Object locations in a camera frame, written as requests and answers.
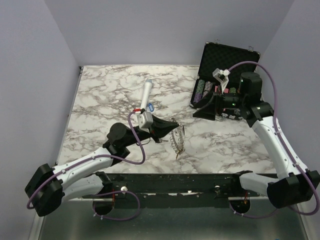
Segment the metal keyring disc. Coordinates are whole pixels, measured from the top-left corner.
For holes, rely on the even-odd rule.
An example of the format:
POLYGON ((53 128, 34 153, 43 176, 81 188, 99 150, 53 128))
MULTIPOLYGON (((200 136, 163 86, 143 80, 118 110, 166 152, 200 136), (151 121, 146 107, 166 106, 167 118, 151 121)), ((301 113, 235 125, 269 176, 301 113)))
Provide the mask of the metal keyring disc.
POLYGON ((170 137, 171 147, 177 155, 177 150, 185 149, 184 136, 182 134, 182 124, 179 123, 179 127, 172 130, 170 134, 171 134, 171 137, 170 137))

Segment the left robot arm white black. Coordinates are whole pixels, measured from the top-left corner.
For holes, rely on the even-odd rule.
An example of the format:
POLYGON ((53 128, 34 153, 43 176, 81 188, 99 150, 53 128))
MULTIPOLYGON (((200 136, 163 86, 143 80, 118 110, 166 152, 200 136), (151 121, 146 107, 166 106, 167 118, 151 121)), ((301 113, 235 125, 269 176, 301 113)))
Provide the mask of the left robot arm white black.
POLYGON ((27 209, 34 209, 38 216, 55 211, 67 197, 67 189, 98 170, 109 168, 119 162, 142 165, 146 153, 142 141, 153 139, 156 143, 179 127, 174 121, 152 116, 148 130, 139 126, 125 126, 117 122, 107 134, 107 141, 94 152, 64 165, 50 167, 43 164, 35 171, 25 187, 28 196, 27 209))

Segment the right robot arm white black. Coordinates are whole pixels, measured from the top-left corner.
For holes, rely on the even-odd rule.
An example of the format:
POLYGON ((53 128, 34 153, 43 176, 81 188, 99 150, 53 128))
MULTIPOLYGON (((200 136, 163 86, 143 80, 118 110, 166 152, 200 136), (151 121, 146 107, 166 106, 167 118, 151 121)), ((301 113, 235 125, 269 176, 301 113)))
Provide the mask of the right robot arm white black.
POLYGON ((241 196, 247 190, 268 197, 271 204, 281 209, 309 201, 320 183, 320 174, 300 160, 288 140, 282 135, 271 105, 261 99, 262 79, 255 72, 243 72, 235 93, 225 93, 229 71, 216 69, 212 75, 220 83, 205 96, 208 102, 193 117, 214 121, 217 116, 236 110, 235 119, 246 120, 258 135, 276 170, 276 178, 251 171, 235 174, 230 191, 241 196))

